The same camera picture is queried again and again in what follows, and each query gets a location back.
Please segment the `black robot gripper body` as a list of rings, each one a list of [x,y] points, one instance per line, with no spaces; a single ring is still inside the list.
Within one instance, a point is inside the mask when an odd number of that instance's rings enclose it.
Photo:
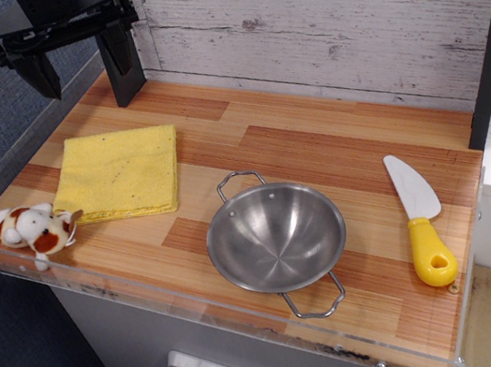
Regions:
[[[137,21],[131,0],[14,0],[0,13],[0,65],[43,56],[90,37],[123,45]]]

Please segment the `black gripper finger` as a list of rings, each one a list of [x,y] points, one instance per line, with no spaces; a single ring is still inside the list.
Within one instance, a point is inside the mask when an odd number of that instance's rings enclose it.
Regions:
[[[140,68],[133,39],[123,24],[112,24],[101,32],[100,37],[116,73],[126,74],[132,69]]]
[[[62,98],[60,79],[45,54],[16,56],[11,59],[11,64],[19,76],[42,96]]]

